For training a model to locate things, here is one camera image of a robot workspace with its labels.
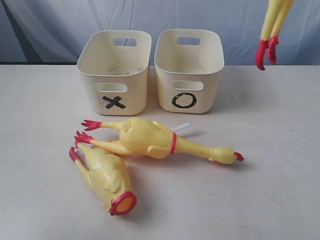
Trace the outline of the headless yellow rubber chicken body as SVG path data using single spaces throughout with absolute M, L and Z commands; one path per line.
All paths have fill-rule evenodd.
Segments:
M 78 143 L 85 158 L 82 163 L 76 148 L 72 146 L 69 156 L 78 167 L 89 189 L 102 201 L 112 216 L 129 213 L 137 204 L 128 168 L 119 156 L 99 147 Z

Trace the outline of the detached chicken head with tube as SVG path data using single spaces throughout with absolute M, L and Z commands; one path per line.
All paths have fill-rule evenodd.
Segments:
M 186 128 L 190 127 L 190 125 L 191 124 L 189 122 L 186 122 L 186 123 L 180 124 L 178 126 L 172 127 L 170 130 L 172 132 L 178 132 L 178 131 L 181 131 L 183 129 L 186 129 Z

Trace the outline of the cream bin marked X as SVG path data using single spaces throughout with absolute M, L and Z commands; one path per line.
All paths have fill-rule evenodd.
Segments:
M 133 116 L 147 105 L 152 37 L 139 30 L 103 30 L 90 37 L 77 61 L 93 110 Z

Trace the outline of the yellow rubber chicken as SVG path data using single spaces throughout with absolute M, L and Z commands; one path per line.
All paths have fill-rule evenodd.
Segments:
M 120 155 L 144 155 L 155 159 L 163 159 L 174 153 L 187 153 L 221 164 L 232 164 L 235 161 L 242 162 L 244 160 L 243 155 L 232 148 L 227 146 L 209 147 L 189 141 L 160 123 L 141 117 L 111 122 L 86 119 L 81 125 L 85 126 L 85 131 L 99 128 L 118 130 L 119 139 L 103 141 L 95 139 L 85 132 L 77 131 L 74 137 L 77 148 L 81 143 L 86 143 Z
M 276 64 L 276 46 L 279 35 L 287 15 L 294 4 L 294 0 L 269 0 L 264 22 L 261 28 L 259 46 L 255 55 L 255 64 L 261 71 L 265 70 L 264 56 L 273 65 Z

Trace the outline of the cream bin marked O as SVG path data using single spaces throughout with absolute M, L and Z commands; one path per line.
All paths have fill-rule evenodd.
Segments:
M 154 64 L 158 103 L 172 113 L 202 114 L 214 103 L 224 52 L 219 35 L 205 29 L 168 29 L 157 41 Z

